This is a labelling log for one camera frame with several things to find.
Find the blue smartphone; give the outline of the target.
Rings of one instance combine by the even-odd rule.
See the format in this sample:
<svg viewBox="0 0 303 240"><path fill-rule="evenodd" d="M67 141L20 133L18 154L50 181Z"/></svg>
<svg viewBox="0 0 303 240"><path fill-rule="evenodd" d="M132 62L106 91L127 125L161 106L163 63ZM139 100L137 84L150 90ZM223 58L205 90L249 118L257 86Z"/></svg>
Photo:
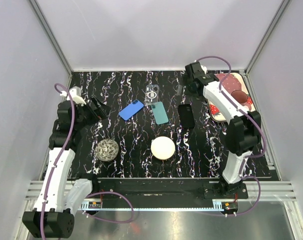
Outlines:
<svg viewBox="0 0 303 240"><path fill-rule="evenodd" d="M137 114L142 108L144 104L139 100L134 100L132 103L127 105L124 109L122 109L118 115L124 120L127 121L135 114Z"/></svg>

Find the phone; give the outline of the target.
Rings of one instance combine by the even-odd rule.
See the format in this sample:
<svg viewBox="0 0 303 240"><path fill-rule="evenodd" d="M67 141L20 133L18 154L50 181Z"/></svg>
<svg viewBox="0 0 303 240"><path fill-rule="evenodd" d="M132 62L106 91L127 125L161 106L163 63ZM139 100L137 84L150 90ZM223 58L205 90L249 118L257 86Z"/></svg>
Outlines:
<svg viewBox="0 0 303 240"><path fill-rule="evenodd" d="M178 106L178 116L183 129L193 129L195 127L195 119L190 104L180 104Z"/></svg>

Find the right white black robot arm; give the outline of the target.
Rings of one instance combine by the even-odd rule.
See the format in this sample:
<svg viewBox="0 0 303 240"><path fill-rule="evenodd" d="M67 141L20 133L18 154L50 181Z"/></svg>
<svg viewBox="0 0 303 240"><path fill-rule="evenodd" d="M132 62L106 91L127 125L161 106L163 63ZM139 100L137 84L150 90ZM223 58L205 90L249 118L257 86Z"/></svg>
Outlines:
<svg viewBox="0 0 303 240"><path fill-rule="evenodd" d="M204 71L200 62L185 66L181 84L186 93L212 102L227 122L225 147L228 157L214 189L223 198L230 198L242 188L243 171L254 147L261 142L261 115L242 106L224 88L215 74Z"/></svg>

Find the clear transparent phone case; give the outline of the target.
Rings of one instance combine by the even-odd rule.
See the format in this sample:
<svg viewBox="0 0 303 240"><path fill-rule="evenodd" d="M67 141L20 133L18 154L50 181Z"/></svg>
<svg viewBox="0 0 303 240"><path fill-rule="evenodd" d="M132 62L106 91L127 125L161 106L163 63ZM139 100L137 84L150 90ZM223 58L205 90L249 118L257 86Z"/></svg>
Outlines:
<svg viewBox="0 0 303 240"><path fill-rule="evenodd" d="M149 106L159 101L159 86L156 84L147 85L145 88L144 104Z"/></svg>

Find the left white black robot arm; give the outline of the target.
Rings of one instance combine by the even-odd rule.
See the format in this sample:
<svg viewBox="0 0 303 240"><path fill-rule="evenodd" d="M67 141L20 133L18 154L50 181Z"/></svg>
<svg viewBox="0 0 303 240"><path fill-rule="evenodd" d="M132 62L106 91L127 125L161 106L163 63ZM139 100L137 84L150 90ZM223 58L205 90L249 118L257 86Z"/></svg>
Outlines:
<svg viewBox="0 0 303 240"><path fill-rule="evenodd" d="M32 210L25 211L22 216L22 223L33 237L69 238L82 202L86 197L94 198L99 194L100 186L90 173L80 174L71 190L68 193L65 190L82 129L107 119L110 110L95 96L85 103L67 99L58 104L42 188Z"/></svg>

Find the teal smartphone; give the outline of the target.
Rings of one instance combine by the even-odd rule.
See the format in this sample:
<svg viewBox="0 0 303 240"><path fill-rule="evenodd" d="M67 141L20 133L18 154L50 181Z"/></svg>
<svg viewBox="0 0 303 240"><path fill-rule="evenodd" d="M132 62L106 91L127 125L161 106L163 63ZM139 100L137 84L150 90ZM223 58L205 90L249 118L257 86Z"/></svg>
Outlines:
<svg viewBox="0 0 303 240"><path fill-rule="evenodd" d="M157 125L162 125L169 122L167 112L162 102L155 102L151 105L151 109Z"/></svg>

